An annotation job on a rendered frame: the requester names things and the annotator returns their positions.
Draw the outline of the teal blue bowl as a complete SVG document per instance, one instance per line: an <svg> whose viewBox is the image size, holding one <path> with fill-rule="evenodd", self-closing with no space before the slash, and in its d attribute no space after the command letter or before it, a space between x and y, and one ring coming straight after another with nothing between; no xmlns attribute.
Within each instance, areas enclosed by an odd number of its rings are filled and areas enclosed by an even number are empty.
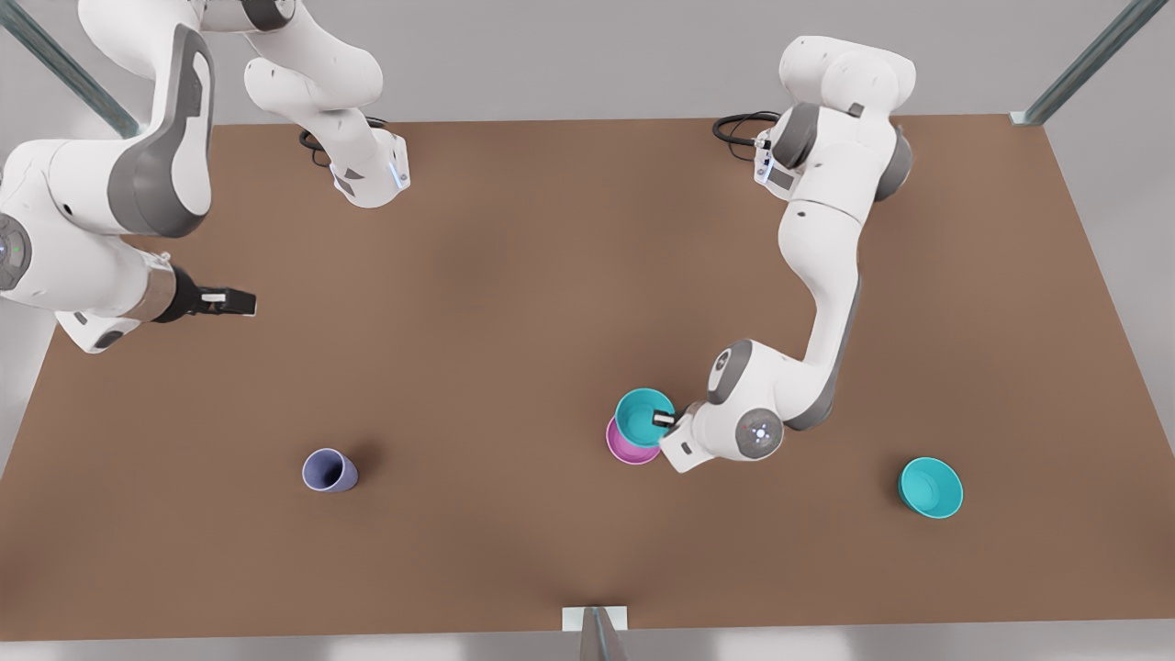
<svg viewBox="0 0 1175 661"><path fill-rule="evenodd" d="M652 447L658 446L667 429L662 429L652 424L654 410L673 411L673 403L667 394L652 387L634 387L622 397L615 410L615 419L620 427L622 436L633 443L634 446Z"/></svg>
<svg viewBox="0 0 1175 661"><path fill-rule="evenodd" d="M915 457L898 478L902 503L928 519L944 520L956 515L964 503L964 484L951 465L935 457Z"/></svg>

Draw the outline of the pink bowl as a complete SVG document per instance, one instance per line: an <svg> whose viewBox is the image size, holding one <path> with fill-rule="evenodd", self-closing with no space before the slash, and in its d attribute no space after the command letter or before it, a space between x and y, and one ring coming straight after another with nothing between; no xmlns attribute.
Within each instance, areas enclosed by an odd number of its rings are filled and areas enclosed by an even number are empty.
<svg viewBox="0 0 1175 661"><path fill-rule="evenodd" d="M607 424L605 439L606 447L612 452L612 456L627 465L645 465L660 454L659 446L642 447L630 443L625 436L622 436L615 418L610 419Z"/></svg>

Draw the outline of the lavender cup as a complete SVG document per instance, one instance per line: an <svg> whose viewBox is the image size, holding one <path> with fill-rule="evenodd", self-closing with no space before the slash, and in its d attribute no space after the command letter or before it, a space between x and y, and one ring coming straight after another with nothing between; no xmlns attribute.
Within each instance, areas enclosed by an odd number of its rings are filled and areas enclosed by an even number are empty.
<svg viewBox="0 0 1175 661"><path fill-rule="evenodd" d="M318 493L337 493L355 487L358 470L337 448L318 448L307 457L301 477L307 488Z"/></svg>

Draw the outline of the silver frame post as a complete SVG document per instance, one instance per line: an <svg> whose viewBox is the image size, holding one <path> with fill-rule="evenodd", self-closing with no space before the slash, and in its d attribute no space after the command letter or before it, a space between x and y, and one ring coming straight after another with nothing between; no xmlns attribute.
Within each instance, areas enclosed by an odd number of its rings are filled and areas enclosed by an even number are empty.
<svg viewBox="0 0 1175 661"><path fill-rule="evenodd" d="M1008 113L1010 124L1045 126L1167 4L1169 0L1130 0L1028 108Z"/></svg>
<svg viewBox="0 0 1175 661"><path fill-rule="evenodd" d="M133 139L141 131L139 121L118 103L105 87L98 85L88 70L51 38L41 25L16 0L0 0L0 27L16 39L25 50L63 83L76 97L88 104L121 139Z"/></svg>
<svg viewBox="0 0 1175 661"><path fill-rule="evenodd" d="M626 606L563 607L560 615L563 632L579 633L578 661L630 661L620 640Z"/></svg>

